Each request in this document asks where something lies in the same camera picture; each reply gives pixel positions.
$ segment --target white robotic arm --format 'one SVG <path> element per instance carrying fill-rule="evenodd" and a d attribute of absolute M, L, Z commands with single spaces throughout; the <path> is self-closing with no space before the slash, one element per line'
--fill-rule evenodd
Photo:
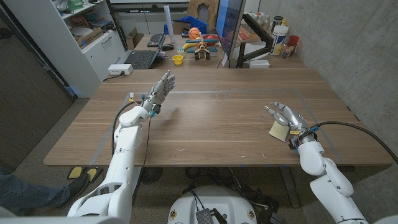
<path fill-rule="evenodd" d="M 174 88 L 174 76 L 168 71 L 149 91 L 140 106 L 120 116 L 114 133 L 116 148 L 104 181 L 88 195 L 79 198 L 70 208 L 68 217 L 87 215 L 115 217 L 129 223 L 132 204 L 134 155 L 142 142 L 142 122 L 160 113 L 160 104 Z"/>
<path fill-rule="evenodd" d="M 265 107 L 280 125 L 289 125 L 293 131 L 300 132 L 299 136 L 308 130 L 307 121 L 295 110 L 277 102 L 272 102 L 271 105 L 277 106 L 283 112 L 281 115 L 268 106 Z M 302 169 L 310 175 L 318 176 L 310 184 L 312 192 L 334 221 L 341 224 L 368 224 L 351 198 L 354 193 L 351 182 L 331 159 L 322 156 L 325 150 L 316 142 L 313 134 L 308 134 L 297 142 Z"/>

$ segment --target wooden table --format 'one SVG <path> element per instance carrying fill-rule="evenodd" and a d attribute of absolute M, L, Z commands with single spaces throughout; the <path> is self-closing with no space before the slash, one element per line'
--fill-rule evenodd
<path fill-rule="evenodd" d="M 147 40 L 145 36 L 137 48 Z M 309 125 L 344 121 L 363 126 L 314 69 L 303 68 L 297 56 L 268 56 L 268 69 L 216 69 L 220 52 L 212 56 L 217 60 L 195 61 L 188 55 L 181 66 L 167 60 L 156 69 L 135 70 L 104 82 L 44 163 L 108 165 L 111 123 L 126 104 L 127 94 L 146 94 L 166 69 L 176 76 L 176 87 L 151 121 L 146 166 L 298 166 L 297 153 L 268 134 L 274 119 L 263 107 L 270 101 L 299 111 Z M 144 126 L 147 133 L 148 122 Z M 144 162 L 147 134 L 144 136 L 136 152 L 136 166 Z M 324 156 L 339 165 L 392 163 L 375 140 L 355 129 L 326 125 L 318 132 L 318 140 L 326 150 Z"/>

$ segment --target black monitor stand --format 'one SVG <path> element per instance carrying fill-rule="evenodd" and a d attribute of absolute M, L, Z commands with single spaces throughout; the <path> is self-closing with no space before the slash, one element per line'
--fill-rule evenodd
<path fill-rule="evenodd" d="M 239 48 L 239 57 L 236 63 L 236 68 L 242 68 L 243 63 L 247 60 L 253 59 L 255 57 L 258 57 L 260 55 L 263 55 L 265 53 L 268 53 L 271 51 L 272 44 L 274 42 L 274 39 L 267 34 L 266 31 L 264 31 L 260 25 L 248 14 L 243 14 L 242 19 L 246 22 L 247 25 L 260 37 L 262 42 L 267 43 L 264 48 L 261 48 L 259 50 L 250 52 L 248 54 L 244 54 L 244 48 L 246 46 L 245 42 L 241 42 L 241 46 Z"/>

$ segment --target person's leg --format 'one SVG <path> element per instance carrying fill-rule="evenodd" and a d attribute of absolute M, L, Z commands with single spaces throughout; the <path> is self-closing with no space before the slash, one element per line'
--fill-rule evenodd
<path fill-rule="evenodd" d="M 70 196 L 70 188 L 32 185 L 12 174 L 0 173 L 0 206 L 8 208 L 59 207 Z"/>

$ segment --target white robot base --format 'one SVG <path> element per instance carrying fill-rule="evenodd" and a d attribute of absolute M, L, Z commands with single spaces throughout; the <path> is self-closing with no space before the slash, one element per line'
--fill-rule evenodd
<path fill-rule="evenodd" d="M 202 186 L 193 189 L 202 202 L 204 208 L 217 211 L 228 223 L 257 223 L 256 215 L 251 204 L 240 194 L 220 186 Z M 177 199 L 169 213 L 168 224 L 198 223 L 196 218 L 197 205 L 202 210 L 201 203 L 191 192 L 187 192 Z M 215 216 L 211 216 L 213 223 L 219 223 Z"/>

